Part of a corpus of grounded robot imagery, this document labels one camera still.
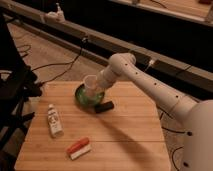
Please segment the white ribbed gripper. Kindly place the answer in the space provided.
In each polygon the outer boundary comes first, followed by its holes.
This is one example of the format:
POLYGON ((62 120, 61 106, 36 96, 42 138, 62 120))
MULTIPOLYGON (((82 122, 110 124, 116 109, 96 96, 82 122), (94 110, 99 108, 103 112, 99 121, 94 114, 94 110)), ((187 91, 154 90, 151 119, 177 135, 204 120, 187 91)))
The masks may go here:
POLYGON ((115 83, 115 73, 110 68, 102 70, 97 75, 97 86, 102 90, 106 90, 112 87, 114 83, 115 83))

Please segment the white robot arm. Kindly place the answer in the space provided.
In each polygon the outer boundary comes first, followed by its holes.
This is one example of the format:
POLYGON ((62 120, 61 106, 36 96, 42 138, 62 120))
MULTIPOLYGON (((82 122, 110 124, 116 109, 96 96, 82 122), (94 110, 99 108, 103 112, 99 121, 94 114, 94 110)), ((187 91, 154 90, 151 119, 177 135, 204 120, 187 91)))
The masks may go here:
POLYGON ((180 171, 213 171, 213 100, 196 102, 193 98, 135 66, 131 53, 116 53, 97 76, 101 90, 111 88, 124 75, 146 93, 162 110, 185 128, 180 171))

